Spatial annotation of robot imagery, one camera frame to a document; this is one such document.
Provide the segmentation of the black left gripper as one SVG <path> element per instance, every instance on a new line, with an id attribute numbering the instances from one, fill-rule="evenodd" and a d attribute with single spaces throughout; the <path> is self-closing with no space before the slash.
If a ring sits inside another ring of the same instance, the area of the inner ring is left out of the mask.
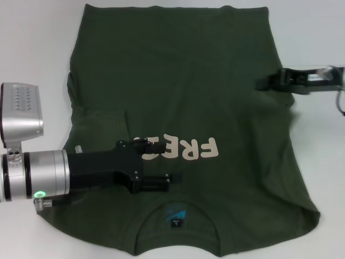
<path id="1" fill-rule="evenodd" d="M 123 185 L 130 193 L 168 192 L 182 182 L 181 173 L 143 177 L 142 155 L 164 152 L 164 142 L 136 139 L 118 141 L 108 151 L 69 154 L 70 190 Z"/>

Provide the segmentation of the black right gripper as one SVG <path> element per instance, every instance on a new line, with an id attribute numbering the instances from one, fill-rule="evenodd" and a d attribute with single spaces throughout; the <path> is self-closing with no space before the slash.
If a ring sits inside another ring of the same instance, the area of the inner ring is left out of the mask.
<path id="1" fill-rule="evenodd" d="M 327 66 L 312 70 L 283 69 L 256 80 L 255 90 L 296 94 L 337 91 L 343 87 L 343 67 Z"/>

